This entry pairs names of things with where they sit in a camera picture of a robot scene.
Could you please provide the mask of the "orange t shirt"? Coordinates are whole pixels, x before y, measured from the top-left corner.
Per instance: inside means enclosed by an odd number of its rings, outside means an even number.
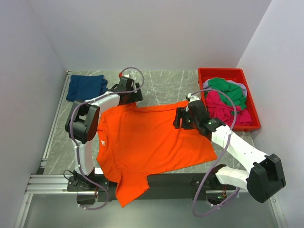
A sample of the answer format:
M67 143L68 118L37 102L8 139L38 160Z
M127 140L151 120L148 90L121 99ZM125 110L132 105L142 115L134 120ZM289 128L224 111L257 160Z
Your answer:
M149 188L148 176L213 161L211 142L197 130L175 129L174 104L137 107L126 104L101 114L97 162L105 177L118 184L118 202L125 207Z

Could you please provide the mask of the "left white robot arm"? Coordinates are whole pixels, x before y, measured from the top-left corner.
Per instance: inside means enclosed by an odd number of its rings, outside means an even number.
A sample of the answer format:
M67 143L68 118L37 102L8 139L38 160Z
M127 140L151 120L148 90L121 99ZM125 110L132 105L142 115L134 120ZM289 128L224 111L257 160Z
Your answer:
M73 175L80 175L78 185L85 191L95 185L91 141L96 135L99 119L105 111L120 105L136 103L143 100L141 87L143 83L135 82L122 76L119 83L104 94L88 100L77 99L73 102L65 131L68 132L75 153Z

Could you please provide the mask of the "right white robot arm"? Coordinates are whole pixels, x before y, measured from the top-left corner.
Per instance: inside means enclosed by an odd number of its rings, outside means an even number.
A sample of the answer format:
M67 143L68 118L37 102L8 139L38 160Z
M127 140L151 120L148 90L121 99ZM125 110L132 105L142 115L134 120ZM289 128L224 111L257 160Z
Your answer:
M200 185L209 181L215 190L230 185L245 189L258 202L264 203L286 186L281 159L268 155L235 134L218 118L211 118L201 100L190 99L186 107L176 109L173 126L192 130L224 149L244 167L233 169L224 164L214 164L204 175Z

